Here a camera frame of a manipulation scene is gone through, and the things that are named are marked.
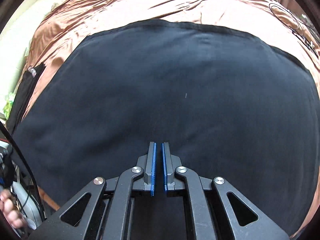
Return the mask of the person's left hand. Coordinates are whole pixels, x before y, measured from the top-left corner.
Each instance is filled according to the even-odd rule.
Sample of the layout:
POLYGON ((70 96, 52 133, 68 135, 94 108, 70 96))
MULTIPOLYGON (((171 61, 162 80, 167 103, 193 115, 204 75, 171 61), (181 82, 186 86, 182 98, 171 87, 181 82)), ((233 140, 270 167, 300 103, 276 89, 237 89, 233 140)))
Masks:
POLYGON ((13 228, 21 229, 27 227, 25 219, 13 204, 13 197, 7 189, 1 192, 1 212, 13 228))

